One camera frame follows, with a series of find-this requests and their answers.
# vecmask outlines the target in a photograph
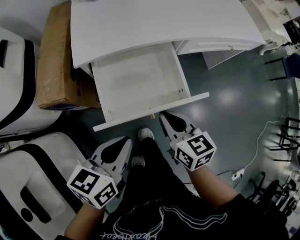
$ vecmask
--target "forearm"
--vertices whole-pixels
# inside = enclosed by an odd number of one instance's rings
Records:
[[[84,204],[65,230],[64,236],[71,240],[87,240],[96,225],[103,221],[105,208],[98,210]]]
[[[188,171],[188,174],[199,196],[215,208],[232,201],[238,195],[207,166],[200,167],[193,172]]]

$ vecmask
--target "gray sneaker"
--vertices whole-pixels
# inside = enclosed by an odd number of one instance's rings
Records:
[[[147,138],[147,137],[154,139],[153,132],[147,127],[140,129],[138,131],[137,135],[138,135],[140,141],[142,141],[144,138]]]
[[[145,167],[145,160],[142,156],[135,156],[131,159],[131,166],[134,167],[137,165]]]

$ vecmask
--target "power strip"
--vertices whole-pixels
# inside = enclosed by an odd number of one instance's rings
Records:
[[[240,178],[241,176],[244,175],[244,172],[245,172],[245,169],[244,169],[244,168],[238,170],[237,172],[235,172],[235,173],[231,176],[231,179],[232,179],[233,181],[237,180],[238,178]]]

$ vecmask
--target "brown box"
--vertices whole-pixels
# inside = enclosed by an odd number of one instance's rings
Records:
[[[94,79],[73,68],[70,17],[68,1],[52,7],[47,19],[37,69],[37,101],[42,109],[100,107]]]

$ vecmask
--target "drawer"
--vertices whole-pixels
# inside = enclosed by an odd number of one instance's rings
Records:
[[[191,97],[172,43],[105,57],[92,70],[106,121],[94,131],[209,96]]]
[[[196,38],[191,40],[173,42],[178,55],[187,53],[199,53],[208,51],[228,51],[228,50],[251,50],[258,45],[251,41],[231,38]]]

